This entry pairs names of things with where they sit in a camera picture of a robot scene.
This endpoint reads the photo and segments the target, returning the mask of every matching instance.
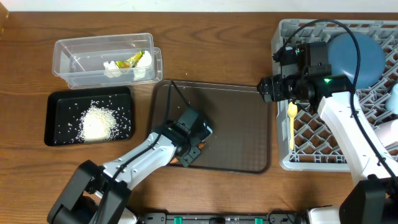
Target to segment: green clip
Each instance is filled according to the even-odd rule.
[[[182,217],[174,217],[174,224],[182,224]]]
[[[262,218],[255,218],[254,219],[254,224],[262,224],[263,222],[264,222],[264,220]]]

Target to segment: clear plastic container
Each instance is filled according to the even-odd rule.
[[[104,62],[127,60],[140,50],[150,53],[152,63],[149,66],[105,70]],[[67,81],[71,89],[158,82],[162,79],[162,72],[159,73],[159,58],[161,70],[162,57],[159,49],[156,53],[151,34],[58,40],[54,47],[53,74]],[[109,77],[106,74],[110,71],[121,74]]]

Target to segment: plastic spoon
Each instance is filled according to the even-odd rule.
[[[289,147],[291,150],[294,150],[294,118],[297,115],[297,105],[292,102],[289,103],[289,107],[287,108],[287,115],[290,118],[290,142]]]

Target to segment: gray dish rack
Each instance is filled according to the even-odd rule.
[[[279,22],[271,40],[271,50],[276,52],[300,26],[313,19],[284,19]],[[385,101],[390,97],[389,90],[398,80],[398,21],[349,21],[340,20],[353,32],[359,32],[372,37],[383,48],[386,55],[386,68],[378,83],[372,87],[357,90],[359,102],[368,121],[378,128],[383,122],[397,119],[397,116],[387,111]],[[346,31],[333,23],[319,22],[306,27],[293,37],[291,43],[328,42]],[[280,73],[279,63],[272,62],[272,71]],[[309,110],[309,104],[301,102]],[[299,111],[294,121],[295,147],[289,149],[290,126],[287,116],[288,102],[278,102],[277,139],[279,148],[279,163],[285,170],[310,170],[348,172],[336,140],[327,125],[317,113]],[[387,147],[387,150],[398,161],[398,144]]]

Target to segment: plastic tray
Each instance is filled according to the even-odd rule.
[[[44,143],[48,146],[83,143],[76,138],[81,113],[88,110],[92,100],[98,102],[95,106],[118,111],[123,116],[116,119],[124,127],[119,128],[114,140],[130,139],[134,132],[134,108],[130,89],[121,86],[52,93],[47,102]]]
[[[279,22],[271,40],[271,50],[276,52],[292,32],[313,19],[284,19]],[[383,122],[396,119],[391,111],[386,111],[384,102],[390,97],[389,89],[398,79],[398,21],[340,21],[353,32],[372,37],[383,48],[386,55],[386,69],[381,80],[371,88],[358,90],[357,95],[368,121],[376,129]],[[345,33],[336,24],[321,22],[306,27],[299,32],[292,43],[325,41]],[[279,73],[279,63],[272,62],[272,71]],[[295,118],[295,149],[289,149],[290,126],[287,116],[287,101],[278,102],[277,139],[279,162],[285,170],[318,170],[348,172],[344,155],[331,131],[316,113],[299,111]],[[398,159],[398,144],[387,150]]]
[[[168,81],[159,82],[152,94],[152,124],[162,123]],[[256,87],[175,82],[190,105],[209,122],[213,134],[190,168],[260,174],[271,163],[272,104],[264,103]],[[172,88],[169,119],[186,110]]]
[[[148,67],[118,70],[118,77],[106,76],[103,63],[127,60],[140,50],[152,55]],[[69,88],[94,88],[154,83],[162,79],[162,54],[154,48],[150,34],[125,34],[58,40],[53,53],[53,74]]]

